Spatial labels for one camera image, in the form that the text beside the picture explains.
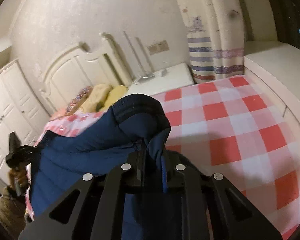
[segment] headboard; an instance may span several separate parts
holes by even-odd
[[[102,44],[97,51],[88,53],[82,43],[77,43],[57,55],[46,68],[40,92],[54,111],[65,107],[86,86],[131,85],[132,78],[113,41],[105,33],[100,36]]]

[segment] white nightstand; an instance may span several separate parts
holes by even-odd
[[[126,95],[144,94],[152,96],[169,90],[190,86],[194,84],[190,70],[185,63],[166,68],[167,73],[162,76],[162,70],[154,72],[155,77],[139,83],[135,81],[128,89]]]

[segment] person's hand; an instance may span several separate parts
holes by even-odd
[[[27,171],[26,169],[20,169],[19,171],[16,171],[14,168],[10,169],[8,172],[9,176],[9,182],[10,182],[10,188],[16,191],[15,185],[14,185],[14,178],[17,179],[18,184],[20,187],[28,187],[28,177],[27,177]]]

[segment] metal screw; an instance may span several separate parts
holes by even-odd
[[[93,175],[91,173],[86,173],[82,176],[82,179],[85,181],[92,180],[92,178],[93,178]]]
[[[129,163],[124,163],[121,165],[121,169],[123,169],[124,171],[130,170],[131,169],[131,164]]]
[[[213,174],[213,177],[216,180],[222,180],[223,179],[223,175],[221,173],[215,173],[215,174]]]
[[[184,166],[183,164],[178,164],[176,165],[176,169],[178,171],[184,171],[186,169],[186,166]]]

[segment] brown sleeve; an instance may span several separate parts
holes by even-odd
[[[25,211],[26,203],[13,198],[4,188],[0,197],[0,223],[15,239],[26,226]]]

